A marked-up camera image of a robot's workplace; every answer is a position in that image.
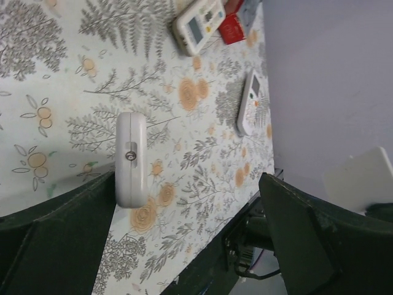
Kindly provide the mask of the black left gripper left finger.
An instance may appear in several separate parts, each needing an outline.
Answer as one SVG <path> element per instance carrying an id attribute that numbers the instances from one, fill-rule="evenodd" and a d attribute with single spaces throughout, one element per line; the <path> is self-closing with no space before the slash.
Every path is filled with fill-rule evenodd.
<path id="1" fill-rule="evenodd" d="M 109 172 L 1 217 L 1 294 L 91 294 L 115 204 Z"/>

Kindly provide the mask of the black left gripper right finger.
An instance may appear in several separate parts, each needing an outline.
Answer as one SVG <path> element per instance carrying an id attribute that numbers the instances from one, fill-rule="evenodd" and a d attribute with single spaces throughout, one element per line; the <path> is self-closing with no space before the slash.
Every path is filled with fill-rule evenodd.
<path id="1" fill-rule="evenodd" d="M 392 223 L 267 173 L 259 189 L 288 294 L 392 294 Z"/>

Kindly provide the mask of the white remote with display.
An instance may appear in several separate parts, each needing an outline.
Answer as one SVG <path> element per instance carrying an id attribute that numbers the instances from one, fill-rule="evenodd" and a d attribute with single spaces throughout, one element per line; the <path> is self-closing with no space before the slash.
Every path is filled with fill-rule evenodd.
<path id="1" fill-rule="evenodd" d="M 116 202 L 122 208 L 140 208 L 147 196 L 146 118 L 140 112 L 122 112 L 116 120 Z"/>

